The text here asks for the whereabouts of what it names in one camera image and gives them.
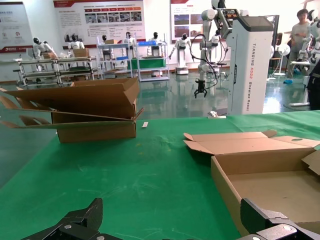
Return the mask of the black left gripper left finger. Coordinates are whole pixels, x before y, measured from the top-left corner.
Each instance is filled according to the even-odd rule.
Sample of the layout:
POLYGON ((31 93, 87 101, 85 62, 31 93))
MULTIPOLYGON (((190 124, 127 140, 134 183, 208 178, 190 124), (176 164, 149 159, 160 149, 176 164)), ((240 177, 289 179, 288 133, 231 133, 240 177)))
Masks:
POLYGON ((116 240, 101 233, 103 200, 95 198, 88 207, 68 212, 57 224, 25 237, 25 240, 116 240))

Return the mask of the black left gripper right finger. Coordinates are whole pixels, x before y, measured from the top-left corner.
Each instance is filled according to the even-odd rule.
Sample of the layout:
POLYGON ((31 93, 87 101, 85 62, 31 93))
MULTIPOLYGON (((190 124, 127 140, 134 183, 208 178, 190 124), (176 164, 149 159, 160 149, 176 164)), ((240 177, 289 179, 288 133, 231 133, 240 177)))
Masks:
POLYGON ((242 198, 240 240, 318 240, 320 207, 289 206, 258 198, 242 198))

